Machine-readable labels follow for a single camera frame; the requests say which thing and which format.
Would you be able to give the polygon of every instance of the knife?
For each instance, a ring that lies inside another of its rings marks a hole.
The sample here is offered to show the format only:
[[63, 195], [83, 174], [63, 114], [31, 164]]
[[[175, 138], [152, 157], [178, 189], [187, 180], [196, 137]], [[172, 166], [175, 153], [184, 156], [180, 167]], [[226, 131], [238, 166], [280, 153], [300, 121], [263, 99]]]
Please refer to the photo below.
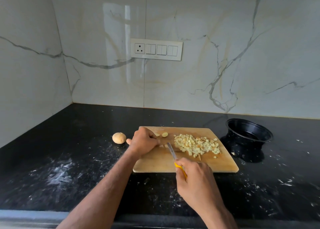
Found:
[[[174, 149], [172, 148], [171, 144], [169, 142], [167, 142], [167, 145], [168, 145], [168, 148], [169, 148], [169, 151], [171, 153], [171, 155], [173, 156], [174, 160], [177, 159], [177, 156], [174, 152]], [[182, 169], [182, 172], [184, 174], [184, 176], [186, 177], [186, 179], [188, 178], [186, 172], [183, 170], [182, 166], [179, 166], [178, 164], [176, 164], [176, 162], [174, 162], [174, 165], [176, 166], [176, 168], [181, 168]]]

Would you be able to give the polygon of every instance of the cutting board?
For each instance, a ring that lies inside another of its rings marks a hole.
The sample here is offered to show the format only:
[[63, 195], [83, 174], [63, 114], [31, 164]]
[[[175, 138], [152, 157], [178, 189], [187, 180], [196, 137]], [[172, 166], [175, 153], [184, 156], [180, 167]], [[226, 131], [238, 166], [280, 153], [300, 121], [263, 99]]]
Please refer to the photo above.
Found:
[[[192, 161], [207, 163], [213, 172], [237, 172], [238, 166], [234, 162], [233, 158], [226, 150], [224, 145], [218, 139], [218, 137], [208, 128], [186, 128], [186, 127], [157, 127], [146, 126], [154, 133], [160, 134], [158, 139], [161, 141], [159, 146], [153, 148], [149, 153], [140, 158], [134, 165], [133, 171], [136, 173], [170, 173], [175, 172], [174, 159], [166, 146], [167, 142], [170, 142], [174, 152], [178, 158], [186, 157]], [[168, 136], [163, 138], [162, 133], [168, 132]], [[174, 135], [193, 135], [194, 137], [207, 137], [208, 139], [217, 138], [219, 143], [220, 154], [214, 154], [213, 152], [205, 153], [204, 155], [189, 156], [188, 152], [182, 152], [174, 144]]]

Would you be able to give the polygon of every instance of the black granite countertop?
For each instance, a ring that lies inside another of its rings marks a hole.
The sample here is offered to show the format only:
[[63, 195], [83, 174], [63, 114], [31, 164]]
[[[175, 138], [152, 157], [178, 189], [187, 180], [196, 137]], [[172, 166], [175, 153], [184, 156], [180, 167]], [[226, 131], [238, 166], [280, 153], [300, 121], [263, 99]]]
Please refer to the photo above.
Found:
[[[230, 118], [274, 134], [261, 161], [238, 157], [238, 173], [214, 174], [234, 217], [319, 222], [320, 120], [83, 104], [70, 105], [0, 149], [0, 210], [72, 210], [126, 150], [112, 142], [115, 132], [132, 137], [141, 125], [200, 127], [221, 138]], [[129, 214], [197, 216], [177, 193], [173, 173], [133, 173], [117, 218]]]

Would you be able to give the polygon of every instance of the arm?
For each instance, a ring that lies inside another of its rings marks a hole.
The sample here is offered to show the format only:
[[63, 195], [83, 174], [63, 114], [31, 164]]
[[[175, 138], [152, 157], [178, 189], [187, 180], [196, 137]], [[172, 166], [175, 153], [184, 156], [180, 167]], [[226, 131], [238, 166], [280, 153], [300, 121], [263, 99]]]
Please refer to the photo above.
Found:
[[107, 175], [70, 212], [57, 229], [110, 228], [134, 164], [158, 145], [159, 140], [150, 130], [139, 127], [129, 148]]
[[185, 179], [182, 170], [176, 168], [178, 193], [198, 213], [208, 229], [237, 229], [233, 216], [223, 204], [211, 168], [206, 163], [186, 158], [176, 163], [184, 166], [188, 175]]

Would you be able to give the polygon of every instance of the black plastic bowl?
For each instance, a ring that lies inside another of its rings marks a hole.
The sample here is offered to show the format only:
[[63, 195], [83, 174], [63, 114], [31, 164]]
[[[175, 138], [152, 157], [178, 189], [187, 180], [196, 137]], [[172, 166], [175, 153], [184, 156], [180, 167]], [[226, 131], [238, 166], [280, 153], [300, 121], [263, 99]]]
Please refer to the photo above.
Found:
[[226, 137], [247, 148], [261, 148], [273, 139], [270, 130], [262, 125], [243, 119], [229, 119], [226, 122], [228, 134]]

